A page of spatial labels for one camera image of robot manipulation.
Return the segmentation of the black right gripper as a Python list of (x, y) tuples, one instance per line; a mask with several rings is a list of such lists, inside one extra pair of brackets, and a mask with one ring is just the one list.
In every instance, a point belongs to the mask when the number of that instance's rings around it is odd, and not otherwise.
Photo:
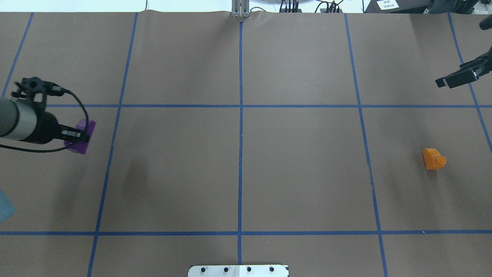
[(439, 88), (449, 87), (450, 89), (475, 82), (479, 77), (488, 74), (492, 68), (492, 49), (474, 60), (460, 65), (460, 70), (452, 74), (435, 80)]

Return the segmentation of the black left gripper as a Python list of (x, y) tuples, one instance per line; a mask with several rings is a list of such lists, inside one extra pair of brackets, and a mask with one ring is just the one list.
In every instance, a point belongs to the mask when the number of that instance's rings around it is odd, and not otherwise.
[(56, 116), (50, 112), (39, 113), (37, 119), (36, 144), (47, 144), (59, 138), (68, 142), (90, 141), (91, 135), (88, 134), (88, 131), (73, 127), (60, 127)]

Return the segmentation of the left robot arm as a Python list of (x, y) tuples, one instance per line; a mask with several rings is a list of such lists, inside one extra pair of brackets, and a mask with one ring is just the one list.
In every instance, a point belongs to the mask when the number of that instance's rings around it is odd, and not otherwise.
[(65, 126), (50, 112), (20, 100), (2, 97), (0, 105), (0, 136), (8, 140), (32, 144), (47, 144), (52, 140), (88, 143), (96, 126), (95, 121), (88, 119), (79, 121), (76, 127)]

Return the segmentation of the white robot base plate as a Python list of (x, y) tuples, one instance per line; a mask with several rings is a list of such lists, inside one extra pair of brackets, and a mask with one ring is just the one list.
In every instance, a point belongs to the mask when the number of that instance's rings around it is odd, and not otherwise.
[(192, 266), (188, 277), (289, 277), (288, 265), (202, 265)]

